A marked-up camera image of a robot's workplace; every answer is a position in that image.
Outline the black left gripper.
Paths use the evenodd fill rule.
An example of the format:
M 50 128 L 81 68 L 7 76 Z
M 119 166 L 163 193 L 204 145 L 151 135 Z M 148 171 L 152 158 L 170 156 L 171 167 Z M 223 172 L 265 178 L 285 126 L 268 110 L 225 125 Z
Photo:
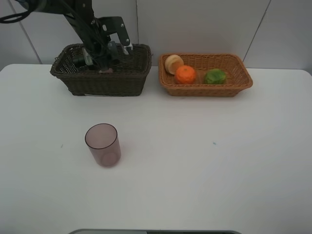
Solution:
M 108 71 L 119 63 L 117 46 L 110 35 L 104 34 L 95 38 L 91 34 L 83 34 L 81 40 L 94 65 L 100 71 Z

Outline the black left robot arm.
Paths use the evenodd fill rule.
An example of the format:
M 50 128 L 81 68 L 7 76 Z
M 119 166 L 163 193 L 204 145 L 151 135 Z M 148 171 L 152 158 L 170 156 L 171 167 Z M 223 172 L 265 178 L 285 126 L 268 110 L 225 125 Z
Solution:
M 26 10 L 18 15 L 18 21 L 32 12 L 64 15 L 82 40 L 93 64 L 103 72 L 118 60 L 110 35 L 116 33 L 124 46 L 130 45 L 122 17 L 96 18 L 91 0 L 19 0 L 18 3 Z

